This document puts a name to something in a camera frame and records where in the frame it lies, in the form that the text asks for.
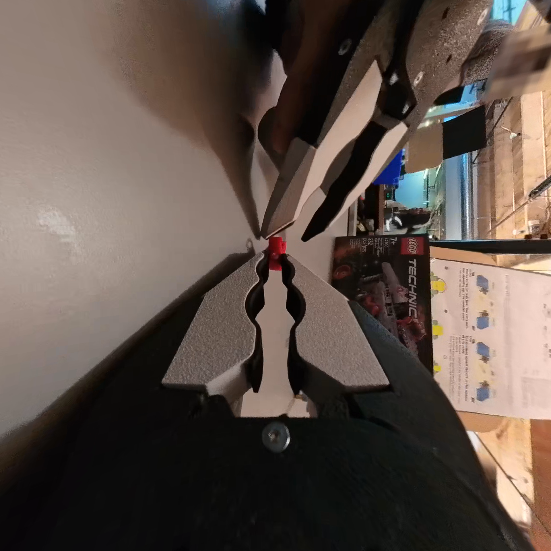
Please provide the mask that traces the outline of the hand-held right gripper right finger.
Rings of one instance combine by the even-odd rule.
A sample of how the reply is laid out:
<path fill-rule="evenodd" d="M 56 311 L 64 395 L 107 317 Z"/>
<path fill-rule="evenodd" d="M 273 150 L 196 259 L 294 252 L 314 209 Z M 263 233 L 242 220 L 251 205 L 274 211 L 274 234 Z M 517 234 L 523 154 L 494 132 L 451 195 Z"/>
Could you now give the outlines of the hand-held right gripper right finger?
<path fill-rule="evenodd" d="M 288 254 L 284 285 L 286 310 L 293 319 L 287 363 L 295 394 L 363 394 L 389 388 L 344 295 Z"/>

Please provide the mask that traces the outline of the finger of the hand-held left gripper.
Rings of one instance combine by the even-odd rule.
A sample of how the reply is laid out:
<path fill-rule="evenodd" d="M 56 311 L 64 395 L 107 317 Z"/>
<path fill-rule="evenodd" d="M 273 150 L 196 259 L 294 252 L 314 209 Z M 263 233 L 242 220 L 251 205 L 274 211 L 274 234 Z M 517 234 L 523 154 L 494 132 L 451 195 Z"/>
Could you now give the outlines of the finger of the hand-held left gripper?
<path fill-rule="evenodd" d="M 408 127 L 399 122 L 394 128 L 371 121 L 356 139 L 350 158 L 334 182 L 325 200 L 314 213 L 301 240 L 308 242 L 325 232 L 372 184 L 396 156 Z"/>
<path fill-rule="evenodd" d="M 320 146 L 293 139 L 265 211 L 263 238 L 293 225 L 317 189 L 327 200 L 345 198 L 345 168 L 357 139 L 374 116 L 382 84 L 380 67 L 373 61 Z"/>

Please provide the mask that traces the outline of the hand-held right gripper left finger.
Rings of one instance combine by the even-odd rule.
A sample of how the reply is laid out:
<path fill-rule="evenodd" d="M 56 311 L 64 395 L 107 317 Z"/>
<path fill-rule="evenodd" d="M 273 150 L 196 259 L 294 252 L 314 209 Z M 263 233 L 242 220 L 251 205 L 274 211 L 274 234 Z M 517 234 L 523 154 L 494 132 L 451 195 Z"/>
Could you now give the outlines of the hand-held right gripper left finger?
<path fill-rule="evenodd" d="M 258 392 L 263 376 L 261 328 L 269 260 L 261 252 L 203 296 L 162 385 L 205 394 Z"/>

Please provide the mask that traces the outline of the person's left hand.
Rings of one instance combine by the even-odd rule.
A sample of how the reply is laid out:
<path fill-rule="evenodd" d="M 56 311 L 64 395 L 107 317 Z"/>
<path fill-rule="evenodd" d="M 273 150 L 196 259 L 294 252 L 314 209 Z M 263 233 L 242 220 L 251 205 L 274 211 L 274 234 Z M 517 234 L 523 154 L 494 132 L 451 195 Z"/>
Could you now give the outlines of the person's left hand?
<path fill-rule="evenodd" d="M 318 10 L 308 10 L 286 24 L 279 56 L 286 75 L 276 105 L 270 112 L 270 148 L 286 153 L 306 113 L 326 49 L 331 22 Z"/>

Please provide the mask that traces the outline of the blue plastic bin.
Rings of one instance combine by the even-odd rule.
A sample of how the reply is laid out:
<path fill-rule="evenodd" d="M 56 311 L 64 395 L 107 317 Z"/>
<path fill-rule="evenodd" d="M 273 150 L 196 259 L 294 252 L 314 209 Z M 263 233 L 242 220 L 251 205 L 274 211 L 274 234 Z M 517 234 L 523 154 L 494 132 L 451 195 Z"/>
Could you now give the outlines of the blue plastic bin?
<path fill-rule="evenodd" d="M 402 176 L 404 154 L 405 149 L 401 149 L 372 184 L 376 186 L 394 186 Z"/>

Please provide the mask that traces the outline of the black stand pole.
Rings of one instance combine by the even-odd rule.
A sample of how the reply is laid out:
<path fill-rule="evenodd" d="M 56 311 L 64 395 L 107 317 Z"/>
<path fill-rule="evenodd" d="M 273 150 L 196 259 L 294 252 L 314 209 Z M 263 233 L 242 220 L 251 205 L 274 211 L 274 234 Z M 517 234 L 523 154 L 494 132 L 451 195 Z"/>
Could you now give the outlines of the black stand pole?
<path fill-rule="evenodd" d="M 429 240 L 432 247 L 486 255 L 550 255 L 550 239 Z"/>

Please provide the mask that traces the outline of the red angled lego beam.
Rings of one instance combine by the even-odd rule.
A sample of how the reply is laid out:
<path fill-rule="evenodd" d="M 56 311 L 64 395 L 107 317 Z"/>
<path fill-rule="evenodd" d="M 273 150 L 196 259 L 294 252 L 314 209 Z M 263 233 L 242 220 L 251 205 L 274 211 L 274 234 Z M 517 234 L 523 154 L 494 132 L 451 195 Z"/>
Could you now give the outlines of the red angled lego beam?
<path fill-rule="evenodd" d="M 282 256 L 286 254 L 286 241 L 279 236 L 268 239 L 268 266 L 270 271 L 282 270 Z"/>

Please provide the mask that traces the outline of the silver air duct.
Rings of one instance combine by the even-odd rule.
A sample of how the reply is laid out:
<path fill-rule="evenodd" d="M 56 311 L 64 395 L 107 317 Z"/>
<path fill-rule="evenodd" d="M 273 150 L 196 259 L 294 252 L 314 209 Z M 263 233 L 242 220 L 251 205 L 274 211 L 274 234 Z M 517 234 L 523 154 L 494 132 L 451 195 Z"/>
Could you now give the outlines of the silver air duct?
<path fill-rule="evenodd" d="M 473 238 L 473 164 L 472 152 L 459 159 L 459 195 L 461 214 L 461 239 Z"/>

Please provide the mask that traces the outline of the black lego set box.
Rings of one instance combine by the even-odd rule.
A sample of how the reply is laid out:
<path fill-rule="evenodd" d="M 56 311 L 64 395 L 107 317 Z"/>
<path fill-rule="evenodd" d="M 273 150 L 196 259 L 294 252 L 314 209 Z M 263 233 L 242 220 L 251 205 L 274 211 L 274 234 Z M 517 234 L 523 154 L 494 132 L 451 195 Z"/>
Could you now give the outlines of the black lego set box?
<path fill-rule="evenodd" d="M 331 284 L 433 374 L 429 252 L 426 234 L 337 237 Z"/>

